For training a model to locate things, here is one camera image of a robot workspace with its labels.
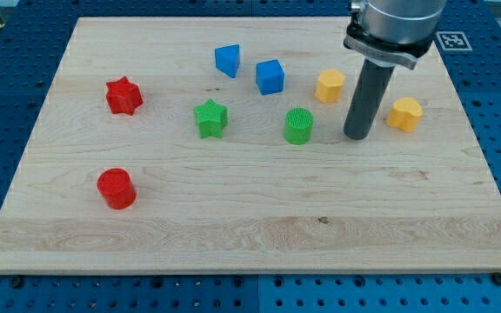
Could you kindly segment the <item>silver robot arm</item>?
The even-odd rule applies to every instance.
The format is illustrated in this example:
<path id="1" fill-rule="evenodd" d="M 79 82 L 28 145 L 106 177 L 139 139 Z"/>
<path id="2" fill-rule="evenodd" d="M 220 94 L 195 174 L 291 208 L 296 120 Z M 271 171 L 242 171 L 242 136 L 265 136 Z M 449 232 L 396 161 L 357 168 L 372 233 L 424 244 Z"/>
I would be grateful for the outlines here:
<path id="1" fill-rule="evenodd" d="M 350 0 L 343 46 L 381 67 L 413 70 L 431 46 L 445 0 Z"/>

